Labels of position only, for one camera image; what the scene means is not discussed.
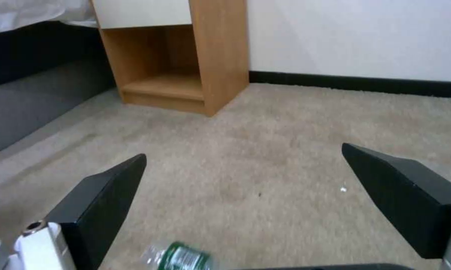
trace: drawer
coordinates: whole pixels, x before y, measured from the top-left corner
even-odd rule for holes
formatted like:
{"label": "drawer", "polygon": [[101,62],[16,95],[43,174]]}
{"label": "drawer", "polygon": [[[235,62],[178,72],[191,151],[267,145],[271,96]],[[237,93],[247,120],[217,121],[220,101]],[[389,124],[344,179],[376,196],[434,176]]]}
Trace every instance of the drawer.
{"label": "drawer", "polygon": [[188,0],[93,0],[102,29],[192,24]]}

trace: open shelf compartment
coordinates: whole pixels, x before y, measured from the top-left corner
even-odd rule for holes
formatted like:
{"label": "open shelf compartment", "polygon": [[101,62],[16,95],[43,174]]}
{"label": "open shelf compartment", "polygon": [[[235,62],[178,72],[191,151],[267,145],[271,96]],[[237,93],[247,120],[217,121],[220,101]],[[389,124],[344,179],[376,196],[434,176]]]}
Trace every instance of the open shelf compartment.
{"label": "open shelf compartment", "polygon": [[126,103],[205,113],[192,25],[102,29]]}

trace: beige carpet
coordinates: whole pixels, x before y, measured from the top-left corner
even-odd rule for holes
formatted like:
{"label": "beige carpet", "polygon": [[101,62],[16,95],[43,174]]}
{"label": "beige carpet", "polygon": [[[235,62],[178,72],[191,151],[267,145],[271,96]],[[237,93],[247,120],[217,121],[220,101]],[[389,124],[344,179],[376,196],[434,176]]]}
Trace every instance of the beige carpet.
{"label": "beige carpet", "polygon": [[143,269],[154,239],[231,268],[437,269],[372,204],[343,142],[420,159],[451,180],[451,99],[253,84],[206,118],[123,105],[109,91],[0,153],[0,237],[12,243],[83,177],[143,152],[146,173],[102,269]]}

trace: plastic bottle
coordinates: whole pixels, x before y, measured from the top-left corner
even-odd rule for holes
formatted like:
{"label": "plastic bottle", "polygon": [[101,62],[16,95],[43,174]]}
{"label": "plastic bottle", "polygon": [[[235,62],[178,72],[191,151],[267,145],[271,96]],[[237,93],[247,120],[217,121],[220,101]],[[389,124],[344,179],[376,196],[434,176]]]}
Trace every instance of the plastic bottle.
{"label": "plastic bottle", "polygon": [[154,243],[142,255],[147,270],[219,270],[210,254],[179,241]]}

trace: white wall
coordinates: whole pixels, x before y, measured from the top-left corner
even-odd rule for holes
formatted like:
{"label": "white wall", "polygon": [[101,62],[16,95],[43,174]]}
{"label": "white wall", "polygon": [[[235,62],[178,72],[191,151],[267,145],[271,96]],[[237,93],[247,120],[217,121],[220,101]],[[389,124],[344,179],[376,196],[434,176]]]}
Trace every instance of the white wall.
{"label": "white wall", "polygon": [[451,81],[451,0],[248,0],[251,70]]}

